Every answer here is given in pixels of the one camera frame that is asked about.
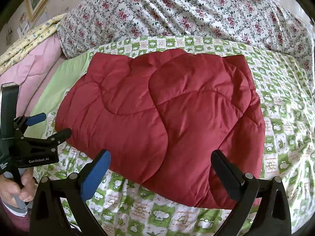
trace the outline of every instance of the red blanket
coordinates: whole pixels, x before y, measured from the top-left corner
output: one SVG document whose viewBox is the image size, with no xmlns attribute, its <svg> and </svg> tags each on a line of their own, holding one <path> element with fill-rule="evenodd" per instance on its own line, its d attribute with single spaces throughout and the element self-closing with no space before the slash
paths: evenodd
<svg viewBox="0 0 315 236">
<path fill-rule="evenodd" d="M 181 49 L 132 59 L 97 53 L 62 101 L 56 130 L 110 169 L 172 201 L 231 209 L 210 155 L 259 177 L 265 123 L 245 57 Z"/>
</svg>

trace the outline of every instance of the metal screw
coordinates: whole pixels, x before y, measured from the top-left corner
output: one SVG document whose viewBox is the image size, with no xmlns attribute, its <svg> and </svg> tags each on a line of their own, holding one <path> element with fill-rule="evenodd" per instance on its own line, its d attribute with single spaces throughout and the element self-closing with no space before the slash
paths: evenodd
<svg viewBox="0 0 315 236">
<path fill-rule="evenodd" d="M 252 173 L 247 172 L 247 173 L 245 173 L 245 177 L 248 179 L 252 179 L 254 176 Z"/>
<path fill-rule="evenodd" d="M 43 177 L 42 180 L 41 180 L 42 183 L 46 183 L 47 181 L 48 181 L 48 178 L 46 176 Z"/>
<path fill-rule="evenodd" d="M 78 177 L 78 174 L 77 173 L 71 173 L 69 177 L 70 177 L 70 179 L 76 179 Z"/>
<path fill-rule="evenodd" d="M 281 183 L 281 178 L 278 177 L 278 176 L 275 176 L 275 181 L 276 181 L 277 183 Z"/>
</svg>

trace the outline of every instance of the black device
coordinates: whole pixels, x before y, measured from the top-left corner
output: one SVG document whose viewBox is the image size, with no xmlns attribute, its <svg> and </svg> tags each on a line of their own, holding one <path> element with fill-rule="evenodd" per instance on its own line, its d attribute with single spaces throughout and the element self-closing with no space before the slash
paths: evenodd
<svg viewBox="0 0 315 236">
<path fill-rule="evenodd" d="M 31 236 L 107 235 L 85 204 L 92 198 L 110 164 L 110 154 L 102 151 L 97 158 L 66 179 L 50 181 L 43 177 L 38 185 L 31 216 Z M 256 179 L 243 174 L 220 150 L 211 154 L 211 165 L 229 197 L 237 203 L 214 236 L 237 236 L 256 198 L 261 202 L 247 236 L 290 236 L 289 204 L 280 177 Z M 81 231 L 72 229 L 60 202 L 67 198 L 69 207 Z"/>
<path fill-rule="evenodd" d="M 14 82 L 1 85 L 0 175 L 14 179 L 23 188 L 20 176 L 25 168 L 58 162 L 57 146 L 71 136 L 71 130 L 65 129 L 47 139 L 24 137 L 27 127 L 46 120 L 46 115 L 40 113 L 32 117 L 15 118 L 18 95 L 19 86 Z M 19 209 L 26 208 L 26 204 L 17 195 L 14 198 Z"/>
</svg>

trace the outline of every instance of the bed sheet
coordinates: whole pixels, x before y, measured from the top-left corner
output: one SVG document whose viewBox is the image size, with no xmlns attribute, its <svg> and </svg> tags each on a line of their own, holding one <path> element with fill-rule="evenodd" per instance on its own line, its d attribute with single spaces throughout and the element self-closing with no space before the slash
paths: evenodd
<svg viewBox="0 0 315 236">
<path fill-rule="evenodd" d="M 84 0 L 61 21 L 68 58 L 121 38 L 199 35 L 295 57 L 314 91 L 311 26 L 272 0 Z"/>
<path fill-rule="evenodd" d="M 78 59 L 72 59 L 71 65 L 69 61 L 60 65 L 42 95 L 44 98 L 41 97 L 34 111 L 46 112 L 47 120 L 39 128 L 29 127 L 27 135 L 42 135 L 46 138 L 55 132 L 59 104 L 80 76 L 87 71 L 96 52 L 136 57 L 172 48 L 181 48 L 194 54 L 245 56 L 261 100 L 266 124 L 260 177 L 282 178 L 290 205 L 292 232 L 295 232 L 315 211 L 315 139 L 312 138 L 315 104 L 306 84 L 305 71 L 290 55 L 198 36 L 140 37 L 101 45 L 82 54 Z M 34 174 L 38 180 L 42 176 L 63 179 L 72 172 L 79 172 L 86 163 L 91 162 L 84 153 L 66 143 L 58 147 L 58 152 L 59 163 L 35 169 Z M 62 204 L 68 220 L 76 224 L 67 200 L 63 199 Z M 213 235 L 230 212 L 187 207 L 172 202 L 110 170 L 104 176 L 94 197 L 87 201 L 87 205 L 110 236 Z M 257 209 L 258 206 L 252 208 L 242 233 L 251 226 Z"/>
</svg>

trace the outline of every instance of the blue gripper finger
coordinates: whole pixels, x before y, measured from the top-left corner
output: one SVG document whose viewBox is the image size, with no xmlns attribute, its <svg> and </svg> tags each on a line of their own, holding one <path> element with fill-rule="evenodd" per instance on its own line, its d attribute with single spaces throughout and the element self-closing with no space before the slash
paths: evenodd
<svg viewBox="0 0 315 236">
<path fill-rule="evenodd" d="M 40 123 L 42 121 L 45 121 L 45 120 L 46 120 L 46 114 L 44 112 L 42 112 L 42 113 L 39 113 L 37 115 L 29 117 L 26 120 L 25 124 L 27 126 L 33 126 L 33 125 Z"/>
<path fill-rule="evenodd" d="M 105 151 L 81 184 L 81 198 L 83 201 L 94 196 L 110 164 L 111 154 L 109 151 Z"/>
</svg>

